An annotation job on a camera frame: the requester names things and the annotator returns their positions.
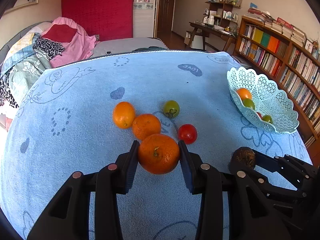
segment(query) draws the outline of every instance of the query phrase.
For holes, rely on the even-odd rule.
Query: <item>wooden desk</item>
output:
[[[198,29],[202,30],[203,50],[205,50],[205,38],[208,37],[209,33],[212,33],[213,35],[216,35],[216,36],[220,37],[221,39],[223,39],[224,41],[226,41],[226,44],[224,45],[222,51],[227,51],[231,43],[236,43],[236,39],[237,39],[236,37],[230,36],[228,34],[224,34],[222,32],[219,32],[215,29],[208,28],[207,26],[203,26],[201,24],[192,23],[192,22],[189,22],[189,23],[190,23],[190,26],[194,28],[192,35],[191,35],[191,38],[190,38],[190,41],[189,41],[189,44],[188,44],[189,48],[193,42],[193,39],[194,39]]]

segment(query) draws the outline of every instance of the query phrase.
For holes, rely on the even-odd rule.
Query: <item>red headboard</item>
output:
[[[74,20],[100,41],[132,38],[133,0],[61,0],[62,16]]]

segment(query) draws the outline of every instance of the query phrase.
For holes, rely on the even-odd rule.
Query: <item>black robotic claw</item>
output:
[[[256,165],[278,172],[297,190],[276,187],[268,178],[233,161],[231,174],[218,172],[179,142],[187,188],[202,194],[196,240],[222,239],[222,191],[228,192],[229,239],[316,239],[320,221],[320,172],[295,157],[271,158],[253,150]]]
[[[99,172],[74,172],[33,226],[28,240],[89,239],[89,198],[96,192],[95,239],[122,240],[116,194],[126,194],[137,168],[139,143]],[[231,174],[203,163],[179,142],[180,164],[187,188],[202,194],[196,240],[223,238],[222,192],[228,192],[229,239],[316,239],[320,221],[320,172],[289,155],[271,158],[254,151],[255,164],[278,172],[297,190],[273,186],[268,178],[232,160]]]
[[[121,240],[116,194],[127,194],[137,169],[139,142],[99,172],[74,172],[44,209],[28,240],[89,239],[90,193],[95,197],[95,239]]]

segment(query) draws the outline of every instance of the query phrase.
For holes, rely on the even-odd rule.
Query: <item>green tomato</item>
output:
[[[262,117],[262,120],[263,121],[266,121],[266,122],[269,122],[269,123],[272,123],[272,118],[270,115],[268,114],[265,114],[263,117]]]
[[[174,100],[167,101],[163,107],[163,113],[169,118],[177,117],[180,112],[180,106]]]
[[[249,99],[249,98],[245,98],[242,100],[242,103],[244,106],[246,107],[250,107],[251,109],[255,110],[256,109],[256,106],[254,105],[254,102]]]

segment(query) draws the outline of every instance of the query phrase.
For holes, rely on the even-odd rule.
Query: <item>pink blanket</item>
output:
[[[87,32],[78,25],[74,20],[59,17],[52,22],[54,24],[67,24],[71,28],[77,29],[77,33],[73,36],[72,41],[69,43],[62,43],[65,50],[62,55],[57,55],[52,60],[50,60],[51,66],[53,68],[60,67],[78,60],[87,59],[92,55],[92,50],[96,44],[95,36],[88,36]]]

